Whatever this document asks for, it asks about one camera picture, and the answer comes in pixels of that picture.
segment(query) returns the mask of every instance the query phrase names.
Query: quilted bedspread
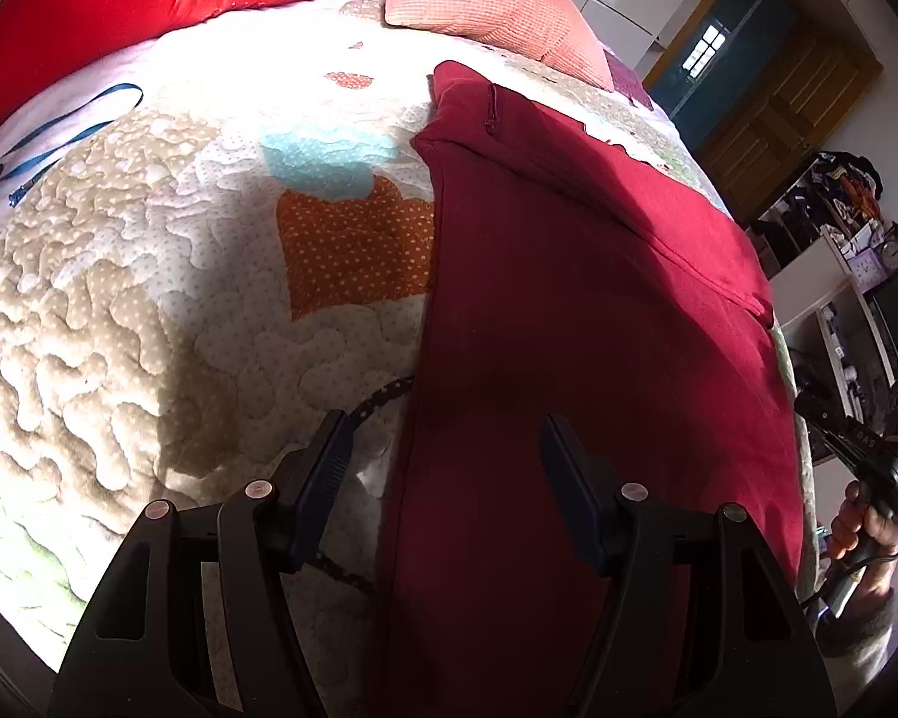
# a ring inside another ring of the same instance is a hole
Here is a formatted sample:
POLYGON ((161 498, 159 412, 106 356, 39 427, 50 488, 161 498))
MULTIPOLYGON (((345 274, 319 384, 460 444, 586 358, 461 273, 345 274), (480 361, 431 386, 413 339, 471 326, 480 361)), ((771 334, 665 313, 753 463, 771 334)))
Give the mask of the quilted bedspread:
MULTIPOLYGON (((72 76, 77 96, 132 80, 144 104, 12 213, 0 202, 0 611, 54 669, 146 503, 221 501, 331 407, 412 374, 433 190, 409 140, 439 62, 724 210, 663 117, 503 50, 388 28, 381 0, 230 13, 127 51, 72 76)), ((370 578, 402 407, 358 431, 323 538, 370 578)), ((330 715, 358 714, 369 600, 309 568, 286 589, 330 715)), ((232 702, 225 657, 214 670, 232 702)))

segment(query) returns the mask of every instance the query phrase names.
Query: hand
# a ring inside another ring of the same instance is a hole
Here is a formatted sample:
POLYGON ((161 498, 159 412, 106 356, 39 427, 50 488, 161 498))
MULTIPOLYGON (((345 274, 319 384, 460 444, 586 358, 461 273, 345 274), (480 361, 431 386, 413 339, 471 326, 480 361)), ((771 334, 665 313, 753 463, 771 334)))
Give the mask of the hand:
MULTIPOLYGON (((867 501, 860 501, 861 487, 853 480, 845 487, 845 501, 838 511, 838 517, 831 522, 829 537, 829 556, 832 559, 845 557, 848 551, 858 546, 858 532, 864 525, 864 531, 876 541, 880 547, 879 556, 893 556, 898 553, 898 524, 889 521, 879 514, 867 501)), ((848 600, 845 613, 850 616, 862 616, 873 610, 886 597, 891 589, 891 575, 896 562, 878 562, 864 571, 864 578, 848 600)))

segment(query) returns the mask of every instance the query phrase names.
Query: metal screw head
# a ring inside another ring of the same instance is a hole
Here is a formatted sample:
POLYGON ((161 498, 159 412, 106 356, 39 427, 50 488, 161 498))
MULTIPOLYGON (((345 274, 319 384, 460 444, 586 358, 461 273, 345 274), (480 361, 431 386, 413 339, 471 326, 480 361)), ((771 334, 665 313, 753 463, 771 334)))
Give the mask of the metal screw head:
POLYGON ((268 480, 254 480, 246 487, 246 496, 251 500, 261 500, 273 492, 273 484, 268 480))
POLYGON ((169 502, 165 500, 151 501, 144 510, 144 515, 151 521, 158 521, 169 512, 169 502))
POLYGON ((722 515, 729 521, 735 521, 736 524, 741 524, 741 522, 748 519, 748 511, 733 501, 730 501, 722 508, 722 515))
POLYGON ((627 483, 623 485, 623 496, 628 501, 645 501, 648 499, 648 489, 641 483, 627 483))

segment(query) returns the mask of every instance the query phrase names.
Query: blue strap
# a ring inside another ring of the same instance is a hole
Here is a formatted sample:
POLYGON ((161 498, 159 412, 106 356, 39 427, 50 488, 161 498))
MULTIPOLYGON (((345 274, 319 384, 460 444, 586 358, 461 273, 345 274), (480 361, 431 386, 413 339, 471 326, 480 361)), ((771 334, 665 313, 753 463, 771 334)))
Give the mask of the blue strap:
MULTIPOLYGON (((5 160, 14 151, 19 151, 26 144, 31 142, 34 138, 37 138, 37 136, 42 135, 42 133, 47 131, 50 127, 53 127, 56 124, 60 123, 60 121, 63 121, 64 119, 69 118, 71 115, 75 114, 76 112, 82 111, 85 107, 87 107, 87 105, 90 105, 91 103, 96 102, 96 100, 98 100, 99 98, 105 98, 106 95, 112 95, 112 93, 114 93, 114 92, 122 92, 122 90, 127 90, 127 89, 135 89, 139 92, 139 99, 136 100, 136 104, 133 106, 133 108, 130 108, 130 109, 138 108, 139 103, 144 101, 144 90, 141 89, 139 86, 137 86, 135 83, 114 84, 110 88, 104 89, 102 92, 98 93, 98 95, 96 95, 93 99, 87 100, 82 105, 80 105, 78 108, 74 108, 74 109, 72 109, 72 111, 65 112, 63 115, 59 115, 52 121, 48 121, 46 124, 41 124, 40 126, 38 126, 36 129, 34 129, 34 131, 29 133, 29 135, 27 135, 25 138, 21 139, 21 141, 17 141, 10 148, 10 151, 7 151, 4 155, 2 155, 2 157, 0 157, 0 162, 5 160)), ((82 139, 88 138, 89 136, 94 135, 95 133, 99 132, 99 130, 101 130, 103 127, 107 126, 108 124, 112 124, 115 120, 116 119, 111 118, 109 121, 103 121, 101 124, 93 124, 92 127, 87 127, 82 132, 80 132, 77 135, 74 135, 72 138, 70 138, 69 141, 66 141, 65 143, 62 143, 61 145, 56 146, 56 148, 50 148, 50 150, 44 151, 42 154, 38 154, 35 157, 31 157, 30 159, 27 159, 24 162, 21 162, 19 165, 14 167, 8 173, 5 173, 5 175, 2 175, 0 177, 0 181, 9 181, 11 178, 16 178, 16 176, 23 175, 26 171, 31 170, 32 168, 36 167, 36 165, 38 165, 40 162, 43 162, 43 160, 45 160, 47 157, 50 157, 53 154, 55 154, 61 148, 66 148, 68 145, 73 145, 75 142, 82 141, 82 139)), ((26 182, 26 184, 23 184, 16 191, 12 192, 10 194, 10 208, 16 208, 16 206, 19 205, 20 200, 22 198, 24 198, 24 195, 26 195, 26 192, 31 190, 34 187, 34 184, 36 184, 36 181, 39 181, 41 178, 43 178, 44 173, 47 172, 47 170, 49 170, 50 167, 53 167, 53 165, 55 165, 56 162, 59 162, 59 160, 57 159, 57 160, 54 160, 53 162, 50 162, 49 165, 47 165, 46 167, 41 169, 32 178, 30 178, 29 181, 26 182)))

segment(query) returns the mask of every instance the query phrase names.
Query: orange polka dot patch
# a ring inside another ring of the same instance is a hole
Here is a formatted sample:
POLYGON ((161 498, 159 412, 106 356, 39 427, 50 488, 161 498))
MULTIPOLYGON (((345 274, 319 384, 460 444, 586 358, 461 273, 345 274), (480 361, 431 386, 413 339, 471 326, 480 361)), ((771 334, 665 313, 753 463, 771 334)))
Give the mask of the orange polka dot patch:
POLYGON ((355 72, 328 72, 324 77, 335 81, 336 86, 343 89, 368 89, 374 80, 368 75, 357 75, 355 72))
POLYGON ((275 214, 293 321, 331 305, 429 289, 433 204, 403 199, 393 181, 375 176, 364 200, 327 202, 289 190, 275 214))

